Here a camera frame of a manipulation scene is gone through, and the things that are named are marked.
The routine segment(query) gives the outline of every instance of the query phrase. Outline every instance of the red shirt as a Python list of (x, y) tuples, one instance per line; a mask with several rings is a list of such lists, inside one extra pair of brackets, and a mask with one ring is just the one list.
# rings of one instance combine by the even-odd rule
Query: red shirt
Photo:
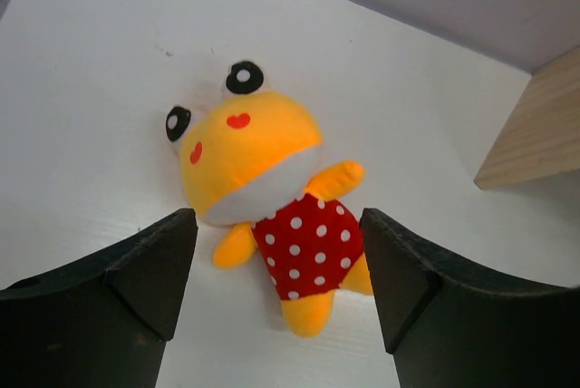
[(336, 199), (306, 194), (257, 222), (252, 233), (281, 300), (338, 288), (363, 254), (358, 221)]

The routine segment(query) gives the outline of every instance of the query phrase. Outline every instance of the black eye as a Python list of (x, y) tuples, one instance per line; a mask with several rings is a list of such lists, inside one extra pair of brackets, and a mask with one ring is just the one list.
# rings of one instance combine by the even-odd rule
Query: black eye
[(231, 67), (226, 78), (226, 88), (235, 95), (248, 95), (264, 84), (264, 73), (249, 61), (239, 62)]
[(189, 126), (191, 112), (176, 105), (165, 120), (165, 132), (170, 141), (178, 141)]

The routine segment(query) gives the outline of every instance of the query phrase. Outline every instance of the white mouth area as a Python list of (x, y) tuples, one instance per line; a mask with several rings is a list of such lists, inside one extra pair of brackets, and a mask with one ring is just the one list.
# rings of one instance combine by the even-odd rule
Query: white mouth area
[(321, 152), (321, 146), (314, 146), (279, 162), (218, 201), (203, 219), (214, 225), (234, 225), (257, 222), (278, 211), (304, 193), (316, 172)]

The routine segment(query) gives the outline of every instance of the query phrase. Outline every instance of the wooden block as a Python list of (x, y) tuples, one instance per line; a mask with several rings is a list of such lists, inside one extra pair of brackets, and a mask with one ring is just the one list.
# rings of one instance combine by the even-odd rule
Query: wooden block
[(482, 189), (580, 169), (580, 48), (538, 70), (486, 157)]

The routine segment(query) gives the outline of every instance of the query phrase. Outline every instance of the toy body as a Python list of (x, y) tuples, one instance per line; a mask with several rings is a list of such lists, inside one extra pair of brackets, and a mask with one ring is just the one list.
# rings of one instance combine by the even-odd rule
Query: toy body
[(267, 89), (253, 63), (232, 66), (224, 92), (203, 120), (176, 107), (166, 121), (189, 202), (203, 220), (232, 227), (215, 265), (239, 266), (259, 250), (288, 325), (317, 335), (337, 288), (372, 293), (358, 222), (337, 200), (364, 169), (348, 160), (316, 173), (323, 141), (314, 118)]

